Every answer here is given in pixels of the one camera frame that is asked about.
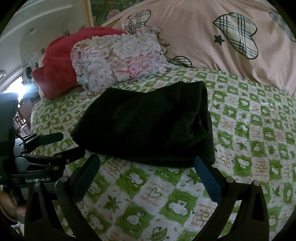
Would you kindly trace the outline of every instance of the red fleece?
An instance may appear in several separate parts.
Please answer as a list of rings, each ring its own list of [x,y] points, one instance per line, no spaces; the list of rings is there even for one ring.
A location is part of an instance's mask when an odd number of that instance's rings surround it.
[[[35,69],[32,77],[44,93],[52,99],[77,85],[77,75],[72,66],[70,53],[74,45],[92,36],[121,35],[123,31],[107,27],[82,28],[70,36],[59,37],[51,42],[45,51],[42,64]]]

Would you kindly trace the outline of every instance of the screw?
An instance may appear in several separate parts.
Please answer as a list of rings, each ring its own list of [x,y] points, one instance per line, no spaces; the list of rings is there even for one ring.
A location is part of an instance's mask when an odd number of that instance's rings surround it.
[[[233,183],[233,178],[232,177],[226,177],[226,181],[228,183]]]
[[[61,178],[60,178],[60,180],[61,180],[61,182],[63,182],[63,183],[65,183],[66,181],[68,181],[68,177],[67,176],[62,176]]]
[[[257,187],[259,187],[259,186],[260,186],[260,183],[259,183],[258,181],[255,180],[255,181],[254,181],[254,185],[257,186]]]
[[[40,185],[40,183],[41,183],[41,181],[39,179],[37,179],[37,180],[34,181],[34,186],[37,187],[37,186]]]

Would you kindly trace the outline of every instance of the floral pillow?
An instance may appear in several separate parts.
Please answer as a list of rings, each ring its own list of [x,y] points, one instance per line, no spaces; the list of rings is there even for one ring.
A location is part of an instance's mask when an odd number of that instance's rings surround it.
[[[164,54],[169,44],[160,28],[144,26],[134,35],[91,37],[74,45],[71,60],[85,90],[101,91],[116,83],[164,74],[174,65]]]

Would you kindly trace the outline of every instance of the folded black cloth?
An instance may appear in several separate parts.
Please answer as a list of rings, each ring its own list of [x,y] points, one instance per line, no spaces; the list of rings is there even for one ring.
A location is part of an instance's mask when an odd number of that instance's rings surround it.
[[[144,164],[192,167],[215,162],[207,89],[177,82],[148,93],[108,88],[71,132],[85,149]]]

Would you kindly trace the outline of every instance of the plaid heart pattern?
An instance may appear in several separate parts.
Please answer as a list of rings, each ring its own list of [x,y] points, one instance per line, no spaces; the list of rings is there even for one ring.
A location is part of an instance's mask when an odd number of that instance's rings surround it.
[[[288,27],[288,25],[286,24],[285,20],[282,18],[281,15],[275,13],[275,12],[270,12],[269,15],[271,16],[271,18],[276,21],[278,23],[278,25],[281,26],[281,28],[283,30],[285,30],[285,32],[287,33],[288,37],[290,40],[292,40],[293,42],[296,42],[296,39],[292,33],[292,31],[290,30],[290,28]]]
[[[146,26],[146,22],[151,16],[151,11],[146,9],[138,12],[134,17],[131,18],[129,24],[126,26],[125,30],[130,34],[135,34],[137,29],[142,26]]]
[[[192,62],[190,61],[190,59],[184,56],[176,56],[175,58],[171,58],[169,60],[169,63],[177,66],[192,67]]]
[[[252,39],[256,25],[244,15],[231,12],[219,16],[213,24],[217,26],[237,52],[247,59],[258,57],[258,48]]]

